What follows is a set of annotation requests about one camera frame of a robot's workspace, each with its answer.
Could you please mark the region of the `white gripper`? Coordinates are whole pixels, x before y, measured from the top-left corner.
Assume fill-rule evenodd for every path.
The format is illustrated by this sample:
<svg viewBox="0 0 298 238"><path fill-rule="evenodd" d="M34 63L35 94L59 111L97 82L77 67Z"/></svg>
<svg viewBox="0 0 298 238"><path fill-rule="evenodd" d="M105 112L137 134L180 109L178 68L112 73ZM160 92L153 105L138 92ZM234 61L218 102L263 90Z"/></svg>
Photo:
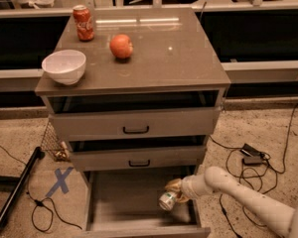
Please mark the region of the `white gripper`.
<svg viewBox="0 0 298 238"><path fill-rule="evenodd" d="M183 179L176 178L170 180L165 185L165 190L177 192L177 203L185 203L190 199L198 199L209 193L209 188L206 184L204 175L188 176Z"/></svg>

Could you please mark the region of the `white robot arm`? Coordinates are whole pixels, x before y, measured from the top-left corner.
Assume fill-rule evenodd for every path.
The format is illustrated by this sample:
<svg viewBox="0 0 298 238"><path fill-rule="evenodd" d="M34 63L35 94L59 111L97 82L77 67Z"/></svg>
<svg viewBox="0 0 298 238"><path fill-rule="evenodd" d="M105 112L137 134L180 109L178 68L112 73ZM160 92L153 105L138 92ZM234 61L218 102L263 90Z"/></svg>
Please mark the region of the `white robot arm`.
<svg viewBox="0 0 298 238"><path fill-rule="evenodd" d="M159 205L162 209L171 211L176 203L215 193L224 193L234 198L279 237L298 238L298 207L292 208L242 185L219 167L209 167L201 175L169 181L159 198Z"/></svg>

